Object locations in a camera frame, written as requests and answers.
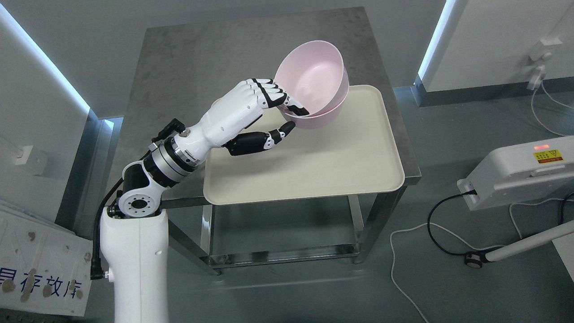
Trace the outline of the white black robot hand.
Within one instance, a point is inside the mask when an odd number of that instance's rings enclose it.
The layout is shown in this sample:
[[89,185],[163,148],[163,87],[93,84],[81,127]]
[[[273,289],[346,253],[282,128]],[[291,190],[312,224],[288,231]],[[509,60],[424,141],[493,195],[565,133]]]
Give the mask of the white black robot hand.
[[286,122],[271,131],[242,134],[270,108],[286,108],[296,116],[309,111],[272,79],[246,79],[238,82],[191,127],[192,139],[186,140],[186,151],[195,159],[205,158],[214,148],[224,147],[230,155],[262,153],[278,145],[295,128]]

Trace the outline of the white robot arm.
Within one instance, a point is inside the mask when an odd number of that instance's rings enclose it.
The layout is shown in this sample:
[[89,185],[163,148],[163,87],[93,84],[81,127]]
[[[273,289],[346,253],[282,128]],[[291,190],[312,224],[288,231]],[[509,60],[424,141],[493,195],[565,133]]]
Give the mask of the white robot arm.
[[146,153],[127,164],[99,205],[90,279],[113,284],[115,323],[167,323],[169,219],[166,190],[201,165],[217,142],[211,125],[185,127],[173,119]]

